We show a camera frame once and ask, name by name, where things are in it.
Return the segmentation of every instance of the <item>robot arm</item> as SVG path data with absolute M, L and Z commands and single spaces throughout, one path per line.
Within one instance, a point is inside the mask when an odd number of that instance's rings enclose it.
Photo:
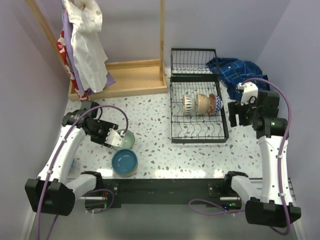
M 91 190 L 103 189 L 102 176 L 99 172 L 94 171 L 82 172 L 80 177 L 67 183 L 67 176 L 72 161 L 86 135 L 90 136 L 92 142 L 106 147 L 119 147 L 123 144 L 123 137 L 116 132 L 118 129 L 117 124 L 95 119 L 98 110 L 94 110 L 86 115 L 77 126 L 71 130 L 68 138 L 64 139 L 71 125 L 79 116 L 96 106 L 98 106 L 96 102 L 83 101 L 79 110 L 69 112 L 64 116 L 58 142 L 47 164 L 36 179 L 28 179 L 25 184 L 25 191 L 34 212 L 37 211 L 40 195 L 50 169 L 52 170 L 49 175 L 48 186 L 45 190 L 41 208 L 42 213 L 68 216 L 77 199 Z M 65 141 L 65 143 L 60 149 L 54 165 L 51 168 L 50 166 L 53 162 L 54 155 L 61 141 Z
M 286 227 L 286 216 L 281 196 L 284 196 L 288 208 L 290 222 L 301 217 L 301 209 L 293 206 L 288 173 L 287 173 L 287 145 L 282 150 L 281 179 L 283 193 L 279 193 L 278 152 L 287 127 L 287 120 L 278 117 L 279 94 L 270 91 L 258 91 L 252 82 L 238 85 L 238 91 L 243 92 L 241 101 L 230 102 L 229 121 L 231 127 L 237 125 L 252 125 L 256 131 L 256 138 L 262 157 L 262 191 L 259 193 L 248 176 L 242 172 L 230 171 L 225 175 L 220 189 L 235 191 L 245 203 L 245 216 L 250 224 L 272 227 Z

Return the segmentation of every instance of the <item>white speckled table surface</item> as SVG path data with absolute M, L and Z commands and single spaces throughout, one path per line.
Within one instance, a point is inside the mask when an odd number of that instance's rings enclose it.
M 170 82 L 170 69 L 166 69 Z M 230 101 L 221 84 L 222 100 Z M 138 157 L 138 168 L 129 178 L 223 178 L 228 171 L 241 171 L 250 178 L 262 177 L 262 160 L 256 133 L 251 126 L 230 127 L 229 139 L 220 144 L 171 143 L 170 91 L 165 94 L 116 97 L 96 100 L 101 105 L 115 105 L 129 118 L 129 130 L 135 135 L 132 150 Z M 68 101 L 65 112 L 80 108 L 81 102 Z M 124 129 L 123 115 L 115 109 L 103 110 L 102 120 Z M 122 178 L 113 172 L 111 160 L 115 150 L 100 146 L 86 136 L 75 155 L 75 165 L 68 178 L 77 178 L 83 171 L 97 171 L 103 178 Z

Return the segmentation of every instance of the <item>white cloth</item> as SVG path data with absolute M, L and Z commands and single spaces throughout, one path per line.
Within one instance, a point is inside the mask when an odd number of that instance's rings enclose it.
M 107 83 L 105 61 L 108 59 L 97 32 L 102 28 L 102 13 L 94 0 L 62 0 L 73 24 L 71 45 L 74 65 L 83 89 L 101 92 Z M 85 5 L 83 11 L 78 6 Z

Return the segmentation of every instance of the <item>blue fabric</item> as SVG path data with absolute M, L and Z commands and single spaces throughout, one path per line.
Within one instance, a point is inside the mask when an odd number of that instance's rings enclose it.
M 242 93 L 236 91 L 239 83 L 250 78 L 261 78 L 268 80 L 268 76 L 262 74 L 261 69 L 251 61 L 242 61 L 237 58 L 218 57 L 219 79 L 226 85 L 230 99 L 241 100 Z M 217 73 L 215 58 L 206 64 L 212 73 Z M 259 90 L 269 90 L 266 83 L 253 81 Z

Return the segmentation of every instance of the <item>green bowl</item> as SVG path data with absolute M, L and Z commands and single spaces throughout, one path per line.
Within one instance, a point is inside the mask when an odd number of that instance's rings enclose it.
M 127 130 L 124 135 L 124 143 L 122 147 L 112 146 L 112 148 L 116 151 L 119 151 L 121 149 L 132 149 L 132 147 L 135 144 L 135 141 L 136 141 L 135 135 L 131 131 Z

